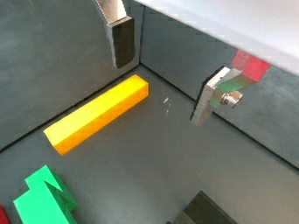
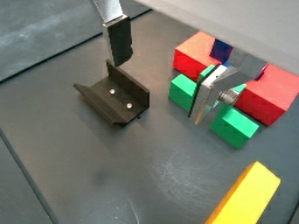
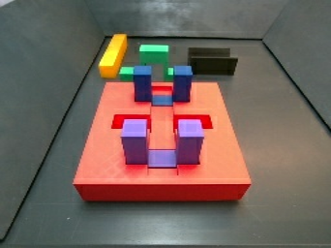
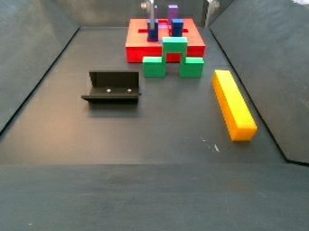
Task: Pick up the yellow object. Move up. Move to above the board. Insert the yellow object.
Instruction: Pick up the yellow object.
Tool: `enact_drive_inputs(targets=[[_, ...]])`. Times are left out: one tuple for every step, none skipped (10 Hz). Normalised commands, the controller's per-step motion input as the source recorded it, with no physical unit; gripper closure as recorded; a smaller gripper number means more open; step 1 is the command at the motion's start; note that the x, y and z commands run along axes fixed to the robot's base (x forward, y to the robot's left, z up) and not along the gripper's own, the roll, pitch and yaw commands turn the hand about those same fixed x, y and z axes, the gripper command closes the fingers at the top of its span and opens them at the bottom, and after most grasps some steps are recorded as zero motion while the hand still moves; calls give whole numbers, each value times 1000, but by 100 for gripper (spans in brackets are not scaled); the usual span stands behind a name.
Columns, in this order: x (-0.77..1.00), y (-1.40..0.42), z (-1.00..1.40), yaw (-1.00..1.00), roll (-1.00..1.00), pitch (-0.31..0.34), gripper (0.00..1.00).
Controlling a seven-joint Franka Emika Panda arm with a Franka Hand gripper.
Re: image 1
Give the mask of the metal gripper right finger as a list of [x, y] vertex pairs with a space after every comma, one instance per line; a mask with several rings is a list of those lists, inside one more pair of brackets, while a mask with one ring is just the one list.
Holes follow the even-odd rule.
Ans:
[[191, 122], [202, 125], [220, 105], [236, 108], [244, 94], [240, 90], [261, 82], [270, 64], [242, 50], [237, 50], [232, 68], [222, 66], [202, 83]]

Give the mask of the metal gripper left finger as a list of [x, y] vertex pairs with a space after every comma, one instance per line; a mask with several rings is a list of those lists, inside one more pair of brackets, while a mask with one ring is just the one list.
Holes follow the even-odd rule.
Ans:
[[94, 0], [106, 23], [115, 68], [126, 66], [135, 58], [135, 20], [127, 15], [123, 0]]

